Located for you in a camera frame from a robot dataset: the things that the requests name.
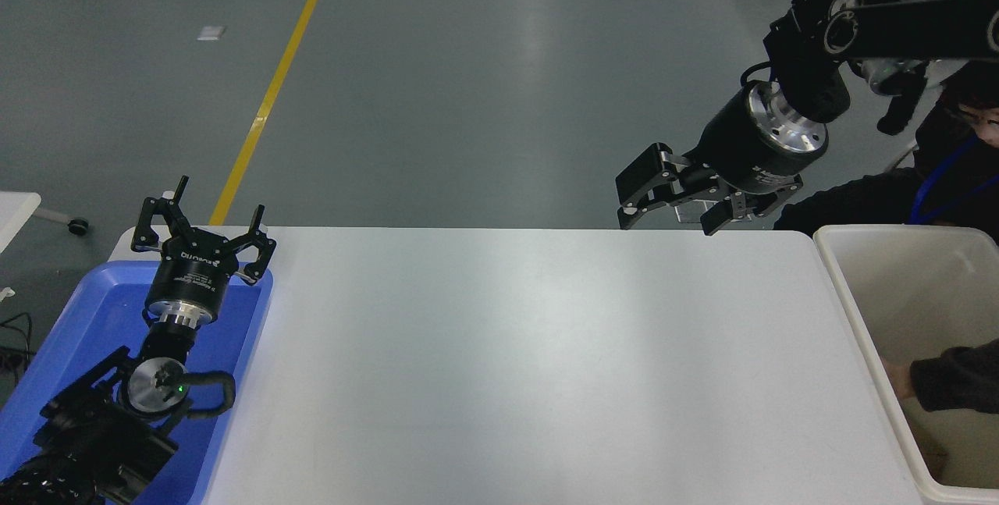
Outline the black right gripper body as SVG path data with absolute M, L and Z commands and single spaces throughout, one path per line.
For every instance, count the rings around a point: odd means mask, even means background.
M 725 183 L 750 194 L 770 194 L 805 168 L 805 155 L 774 141 L 763 106 L 764 88 L 743 88 L 721 108 L 686 153 Z

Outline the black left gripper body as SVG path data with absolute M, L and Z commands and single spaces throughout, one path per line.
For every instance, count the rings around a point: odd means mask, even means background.
M 168 303 L 180 302 L 202 312 L 219 312 L 229 278 L 238 268 L 235 255 L 222 249 L 227 241 L 225 236 L 196 229 L 192 242 L 180 235 L 164 242 L 146 310 L 162 312 Z

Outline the person's hand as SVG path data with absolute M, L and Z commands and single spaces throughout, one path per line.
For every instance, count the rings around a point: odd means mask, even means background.
M 882 359 L 882 366 L 888 377 L 894 395 L 899 401 L 916 397 L 912 381 L 912 364 L 893 363 Z

